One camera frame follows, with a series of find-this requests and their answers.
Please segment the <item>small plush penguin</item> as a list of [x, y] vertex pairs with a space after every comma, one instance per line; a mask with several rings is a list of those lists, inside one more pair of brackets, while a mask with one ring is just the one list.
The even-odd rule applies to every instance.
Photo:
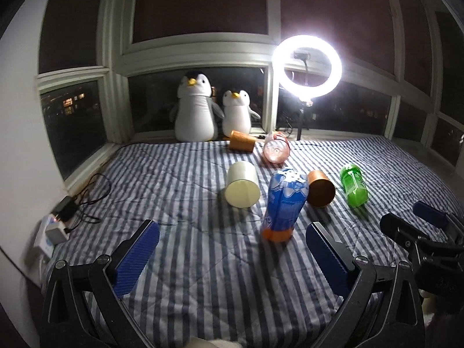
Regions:
[[259, 113], [250, 107], [250, 96], [245, 90], [227, 90], [222, 96], [224, 118], [222, 132], [231, 137], [233, 131], [248, 134], [252, 128], [251, 119], [259, 120]]

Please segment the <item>white power strip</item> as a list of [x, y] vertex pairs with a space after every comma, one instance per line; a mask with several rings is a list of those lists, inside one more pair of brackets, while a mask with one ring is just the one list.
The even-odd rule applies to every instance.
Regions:
[[34, 239], [32, 246], [33, 252], [36, 255], [42, 256], [45, 260], [50, 260], [53, 257], [53, 251], [56, 245], [53, 245], [46, 237], [46, 227], [51, 222], [56, 222], [56, 218], [53, 215], [46, 215], [43, 217], [39, 224], [39, 229]]

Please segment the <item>copper brown cup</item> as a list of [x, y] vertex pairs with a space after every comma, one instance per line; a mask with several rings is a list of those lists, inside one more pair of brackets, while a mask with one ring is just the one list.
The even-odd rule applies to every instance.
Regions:
[[312, 207], [325, 207], [333, 201], [336, 195], [336, 188], [323, 171], [311, 171], [307, 175], [307, 180], [309, 185], [307, 202]]
[[250, 134], [232, 130], [228, 148], [232, 151], [252, 153], [255, 148], [256, 138]]

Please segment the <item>pink red bottle cup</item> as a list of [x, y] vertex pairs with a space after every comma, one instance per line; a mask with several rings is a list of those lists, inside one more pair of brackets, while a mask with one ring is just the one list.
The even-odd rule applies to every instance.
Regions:
[[272, 164], [283, 164], [289, 157], [290, 145], [285, 134], [279, 131], [270, 132], [264, 141], [263, 156]]

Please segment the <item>blue orange plastic bottle cup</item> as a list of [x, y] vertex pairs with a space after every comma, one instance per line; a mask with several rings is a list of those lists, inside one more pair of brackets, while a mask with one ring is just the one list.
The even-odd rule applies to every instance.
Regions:
[[293, 168], [276, 171], [268, 187], [262, 237], [272, 242], [288, 241], [308, 194], [309, 184], [304, 174]]

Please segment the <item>green plastic bottle cup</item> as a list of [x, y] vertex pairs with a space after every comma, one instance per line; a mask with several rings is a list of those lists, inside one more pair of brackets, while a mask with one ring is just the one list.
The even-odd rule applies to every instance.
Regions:
[[365, 204], [369, 193], [361, 169], [355, 164], [346, 164], [340, 169], [340, 182], [343, 186], [348, 206], [357, 208]]

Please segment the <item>cream white plastic cup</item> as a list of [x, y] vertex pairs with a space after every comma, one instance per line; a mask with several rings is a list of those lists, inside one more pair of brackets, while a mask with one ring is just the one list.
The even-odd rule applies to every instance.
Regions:
[[256, 168], [247, 161], [233, 163], [226, 175], [225, 198], [236, 208], [250, 208], [260, 199]]

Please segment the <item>far copper brown cup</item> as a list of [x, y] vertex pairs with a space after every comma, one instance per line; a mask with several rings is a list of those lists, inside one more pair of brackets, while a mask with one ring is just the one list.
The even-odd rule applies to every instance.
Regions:
[[252, 153], [255, 148], [256, 138], [250, 134], [232, 130], [228, 148], [232, 151]]

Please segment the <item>white charger plug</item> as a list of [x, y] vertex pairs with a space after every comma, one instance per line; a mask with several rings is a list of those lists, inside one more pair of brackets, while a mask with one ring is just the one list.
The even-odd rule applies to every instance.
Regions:
[[51, 222], [46, 227], [46, 237], [53, 245], [58, 245], [69, 240], [69, 232], [63, 222]]

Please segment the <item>blue white striped quilt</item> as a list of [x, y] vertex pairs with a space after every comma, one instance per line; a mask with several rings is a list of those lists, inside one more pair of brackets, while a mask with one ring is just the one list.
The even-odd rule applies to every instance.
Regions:
[[[92, 262], [154, 220], [160, 242], [124, 302], [156, 347], [182, 347], [192, 337], [292, 347], [314, 340], [341, 303], [307, 248], [310, 223], [323, 223], [353, 254], [392, 266], [407, 255], [382, 234], [383, 215], [398, 215], [437, 241], [445, 235], [413, 214], [414, 203], [463, 216], [450, 188], [384, 137], [290, 147], [285, 166], [302, 174], [323, 171], [336, 196], [324, 208], [305, 205], [287, 243], [260, 234], [276, 170], [263, 160], [261, 148], [233, 153], [226, 142], [134, 144], [118, 150], [90, 191], [94, 204], [87, 212], [99, 223], [81, 223], [55, 248], [53, 259]], [[257, 171], [260, 199], [250, 208], [236, 208], [225, 198], [226, 175], [237, 161]], [[361, 169], [369, 193], [357, 208], [348, 206], [340, 182], [346, 164]]]

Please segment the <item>black power adapter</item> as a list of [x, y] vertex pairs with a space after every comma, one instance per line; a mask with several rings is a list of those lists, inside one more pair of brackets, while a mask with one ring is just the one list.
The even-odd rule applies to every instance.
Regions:
[[56, 204], [50, 212], [56, 220], [68, 222], [77, 212], [78, 204], [76, 198], [65, 196], [58, 204]]

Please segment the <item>near copper brown cup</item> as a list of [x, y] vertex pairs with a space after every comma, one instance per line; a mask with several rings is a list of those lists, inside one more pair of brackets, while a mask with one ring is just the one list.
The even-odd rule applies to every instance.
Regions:
[[323, 171], [311, 171], [307, 175], [307, 180], [309, 185], [307, 202], [312, 207], [325, 207], [333, 201], [336, 195], [336, 188]]

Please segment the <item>large plush penguin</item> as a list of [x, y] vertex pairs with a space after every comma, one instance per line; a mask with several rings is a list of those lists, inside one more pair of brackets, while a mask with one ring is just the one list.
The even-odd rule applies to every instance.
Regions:
[[209, 78], [201, 71], [188, 71], [177, 90], [178, 104], [171, 110], [178, 142], [209, 142], [217, 139], [215, 118], [224, 119], [222, 109], [212, 99]]

